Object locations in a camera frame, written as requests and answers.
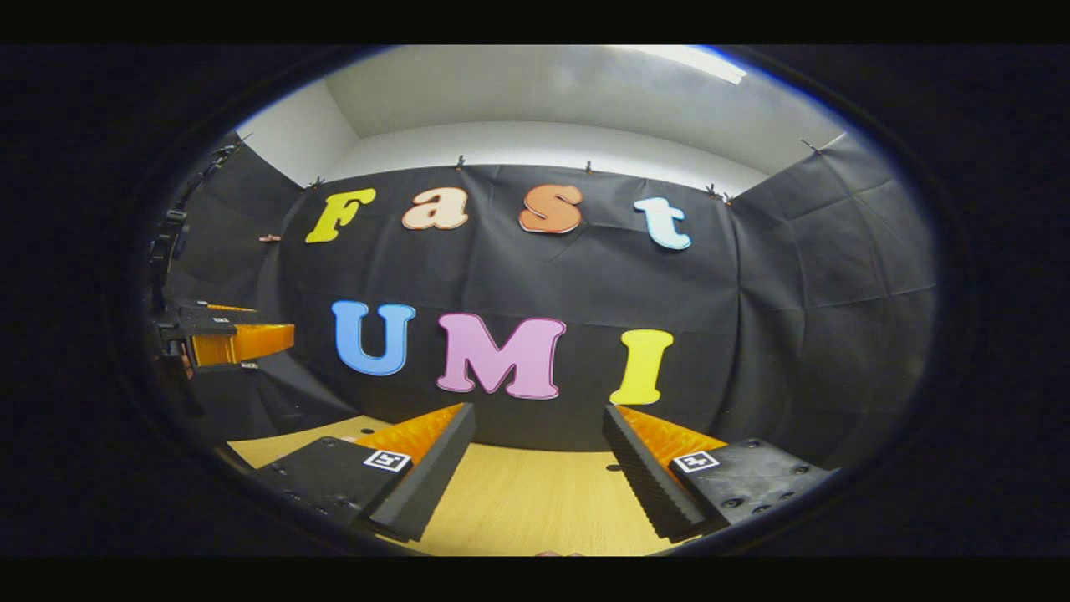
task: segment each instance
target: pink letter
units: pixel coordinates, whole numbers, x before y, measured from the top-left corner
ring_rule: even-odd
[[[475,389],[468,367],[488,393],[493,393],[516,368],[505,392],[525,400],[552,400],[553,349],[565,334],[565,324],[546,319],[524,321],[502,350],[498,349],[483,320],[474,314],[443,314],[439,324],[446,329],[446,373],[439,387],[468,393]]]

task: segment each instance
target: white ceiling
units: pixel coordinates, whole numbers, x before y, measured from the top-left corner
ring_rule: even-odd
[[[361,138],[428,125],[549,121],[653,136],[767,174],[843,132],[810,98],[747,68],[738,86],[605,46],[402,46],[326,86]]]

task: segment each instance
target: blue letter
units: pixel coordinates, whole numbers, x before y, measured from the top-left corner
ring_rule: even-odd
[[[684,219],[684,212],[671,206],[661,197],[644,198],[636,201],[636,209],[646,213],[646,229],[654,242],[666,248],[681,250],[691,246],[691,237],[676,231],[673,219]]]
[[[379,307],[379,315],[386,323],[386,351],[381,358],[372,358],[361,348],[361,323],[368,315],[368,307],[356,300],[337,300],[331,307],[335,318],[335,345],[338,357],[356,372],[372,376],[386,376],[401,370],[406,358],[406,327],[416,315],[409,306]]]

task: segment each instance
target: wooden surface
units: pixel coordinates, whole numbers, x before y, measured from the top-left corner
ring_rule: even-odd
[[[386,427],[361,416],[230,447],[259,468],[320,437],[355,441],[363,429]],[[615,464],[610,452],[472,444],[422,541],[404,546],[435,556],[640,556],[672,547],[655,535],[624,473],[606,469]]]

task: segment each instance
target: foam letter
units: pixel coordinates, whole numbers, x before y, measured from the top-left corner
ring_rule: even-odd
[[[666,348],[672,345],[672,335],[663,330],[629,330],[621,336],[621,343],[628,349],[628,362],[624,365],[624,381],[609,401],[618,406],[642,406],[661,399],[655,388]]]
[[[361,323],[368,315],[368,307],[356,300],[337,300],[331,307],[335,315],[335,346],[338,357],[349,368],[372,376],[386,376],[401,370],[406,359],[406,329],[416,310],[409,306],[379,307],[379,315],[386,323],[386,350],[381,358],[372,358],[361,346]]]
[[[576,186],[545,184],[535,186],[524,197],[520,227],[529,232],[563,234],[580,225],[583,214],[574,206],[583,200]]]
[[[452,230],[468,221],[464,201],[468,192],[460,188],[432,188],[424,190],[412,199],[413,206],[401,216],[401,225],[410,230],[425,230],[434,226],[441,230]]]
[[[348,192],[333,194],[327,197],[326,207],[320,214],[320,220],[316,222],[312,231],[305,236],[305,242],[330,242],[338,237],[335,225],[345,226],[349,223],[361,204],[367,204],[376,199],[374,188],[363,190],[352,190]]]
[[[684,212],[671,206],[661,197],[644,198],[636,201],[636,209],[646,214],[646,230],[654,242],[666,248],[681,250],[691,246],[691,237],[676,231],[673,219],[684,219]]]
[[[505,392],[525,400],[552,400],[557,397],[553,386],[553,350],[565,325],[557,321],[531,319],[514,331],[501,350],[479,317],[444,314],[439,324],[446,329],[446,370],[439,387],[446,391],[468,393],[475,389],[469,381],[468,367],[488,393],[493,393],[516,368],[513,383]]]

